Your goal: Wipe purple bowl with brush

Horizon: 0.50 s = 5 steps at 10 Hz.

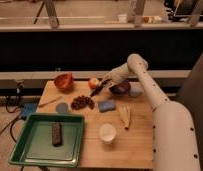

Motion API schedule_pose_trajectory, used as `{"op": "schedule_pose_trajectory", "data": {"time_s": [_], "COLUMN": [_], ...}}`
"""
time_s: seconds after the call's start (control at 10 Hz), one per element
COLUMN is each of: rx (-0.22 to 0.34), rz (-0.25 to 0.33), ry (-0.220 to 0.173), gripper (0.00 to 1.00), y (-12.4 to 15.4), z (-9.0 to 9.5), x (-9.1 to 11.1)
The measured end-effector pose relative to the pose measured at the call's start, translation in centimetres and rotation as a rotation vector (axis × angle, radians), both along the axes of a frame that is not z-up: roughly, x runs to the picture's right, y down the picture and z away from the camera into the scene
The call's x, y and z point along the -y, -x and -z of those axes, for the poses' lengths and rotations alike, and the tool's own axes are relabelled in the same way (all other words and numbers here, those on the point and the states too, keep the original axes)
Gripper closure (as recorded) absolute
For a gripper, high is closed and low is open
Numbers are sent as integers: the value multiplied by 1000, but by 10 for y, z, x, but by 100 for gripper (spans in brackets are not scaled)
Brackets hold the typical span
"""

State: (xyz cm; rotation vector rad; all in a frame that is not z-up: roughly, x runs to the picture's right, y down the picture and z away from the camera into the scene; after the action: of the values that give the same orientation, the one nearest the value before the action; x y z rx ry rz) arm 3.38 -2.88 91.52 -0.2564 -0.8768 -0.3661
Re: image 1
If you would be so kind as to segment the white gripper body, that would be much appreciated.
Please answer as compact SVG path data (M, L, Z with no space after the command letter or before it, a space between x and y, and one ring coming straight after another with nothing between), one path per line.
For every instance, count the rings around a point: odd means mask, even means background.
M122 74L118 69L112 69L103 76L102 81L107 81L107 85L112 86L123 82L124 78L122 77Z

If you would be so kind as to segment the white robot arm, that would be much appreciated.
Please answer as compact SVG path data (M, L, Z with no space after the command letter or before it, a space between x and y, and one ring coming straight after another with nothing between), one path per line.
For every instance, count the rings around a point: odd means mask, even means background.
M148 63L138 54L109 71L103 81L118 84L135 75L153 111L154 171L201 171L195 126L189 110L172 101L147 71Z

